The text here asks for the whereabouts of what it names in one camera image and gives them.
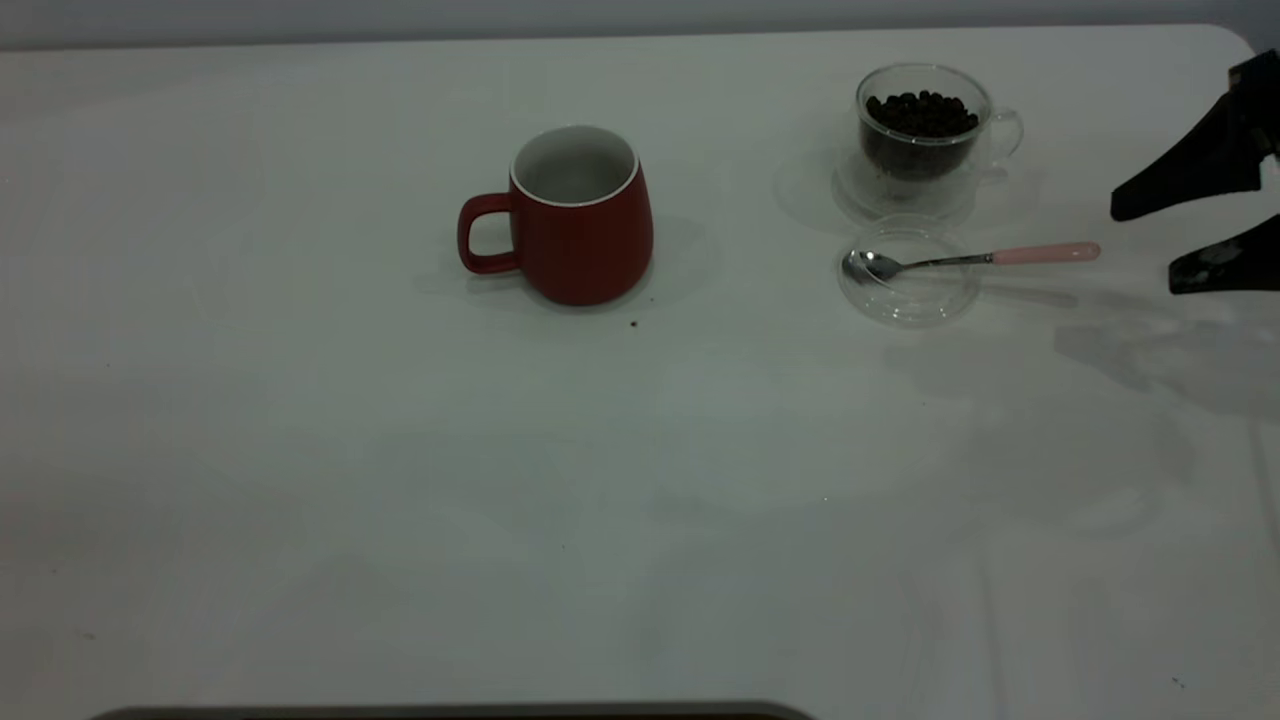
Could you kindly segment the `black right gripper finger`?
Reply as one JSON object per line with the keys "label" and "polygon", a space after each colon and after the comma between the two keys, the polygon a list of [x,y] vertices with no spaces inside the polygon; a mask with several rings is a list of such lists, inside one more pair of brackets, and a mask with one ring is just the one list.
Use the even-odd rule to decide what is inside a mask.
{"label": "black right gripper finger", "polygon": [[1279,56],[1270,49],[1229,70],[1229,87],[1196,126],[1111,193],[1110,217],[1261,190],[1261,163],[1279,147]]}
{"label": "black right gripper finger", "polygon": [[1174,295],[1279,291],[1280,218],[1178,258],[1167,269]]}

